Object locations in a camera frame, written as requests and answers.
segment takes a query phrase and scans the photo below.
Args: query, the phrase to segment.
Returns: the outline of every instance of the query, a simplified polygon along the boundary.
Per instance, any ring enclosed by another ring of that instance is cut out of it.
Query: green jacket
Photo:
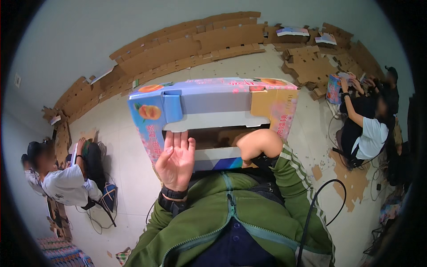
[[[238,220],[271,255],[278,266],[295,266],[299,241],[315,194],[306,171],[292,150],[283,145],[274,169],[285,208],[247,191],[258,183],[233,172],[212,174],[188,191],[188,208],[172,214],[155,202],[154,211],[125,267],[183,266],[207,249],[231,217]],[[227,198],[231,194],[232,205]],[[335,247],[326,229],[326,217],[316,201],[303,250],[305,266],[333,266]]]

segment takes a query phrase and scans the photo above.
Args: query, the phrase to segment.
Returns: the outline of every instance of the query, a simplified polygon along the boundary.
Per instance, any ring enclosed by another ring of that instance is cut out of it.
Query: white wall
[[[33,238],[53,237],[46,219],[49,215],[46,200],[37,195],[28,185],[20,163],[22,154],[26,154],[28,143],[42,142],[46,136],[52,136],[52,127],[37,112],[29,108],[24,100],[14,102],[14,96],[8,93],[6,106],[2,114],[1,144],[7,172],[9,189],[19,214]]]
[[[378,63],[399,74],[400,120],[407,139],[408,97],[414,92],[402,46],[372,0],[48,0],[23,37],[12,67],[19,93],[35,109],[53,106],[80,76],[98,76],[114,65],[109,55],[138,37],[183,21],[237,11],[260,11],[269,25],[318,26],[328,22],[354,34]]]

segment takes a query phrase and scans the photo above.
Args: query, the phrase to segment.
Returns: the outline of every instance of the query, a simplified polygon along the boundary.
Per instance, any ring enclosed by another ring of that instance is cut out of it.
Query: white t-shirt
[[[356,139],[351,152],[353,152],[359,144],[359,150],[356,153],[356,158],[374,158],[383,148],[388,134],[389,129],[384,123],[380,123],[377,119],[368,119],[363,117],[362,135]]]
[[[88,196],[96,201],[102,197],[94,181],[85,181],[77,164],[65,170],[49,172],[41,186],[48,196],[64,205],[84,207],[88,203]]]
[[[36,171],[26,170],[24,171],[25,178],[27,179],[28,184],[35,191],[44,194],[43,188],[41,188],[41,182],[38,180],[39,175]]]

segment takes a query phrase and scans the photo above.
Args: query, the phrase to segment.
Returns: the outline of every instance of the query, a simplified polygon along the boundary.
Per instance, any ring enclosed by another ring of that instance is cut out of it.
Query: peach fruit box
[[[194,79],[139,86],[128,105],[153,164],[166,131],[188,130],[196,140],[194,171],[223,170],[242,166],[236,141],[249,132],[269,128],[287,139],[298,93],[283,79]]]

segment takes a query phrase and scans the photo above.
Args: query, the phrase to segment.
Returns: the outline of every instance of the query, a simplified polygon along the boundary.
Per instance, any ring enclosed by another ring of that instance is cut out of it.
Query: hair
[[[28,160],[31,166],[37,170],[37,158],[42,155],[46,151],[46,145],[41,144],[39,142],[31,142],[28,144],[27,154],[28,154]]]
[[[22,154],[21,156],[21,164],[24,165],[24,162],[28,161],[28,155],[27,154]]]
[[[387,128],[389,129],[389,133],[388,133],[387,139],[385,141],[385,143],[386,143],[391,138],[394,138],[393,137],[393,130],[395,128],[396,118],[394,117],[393,112],[392,112],[392,108],[394,106],[392,99],[388,96],[383,96],[383,95],[381,95],[380,97],[384,100],[385,104],[387,105],[387,114],[377,118],[377,120],[380,123],[385,124],[387,126]]]

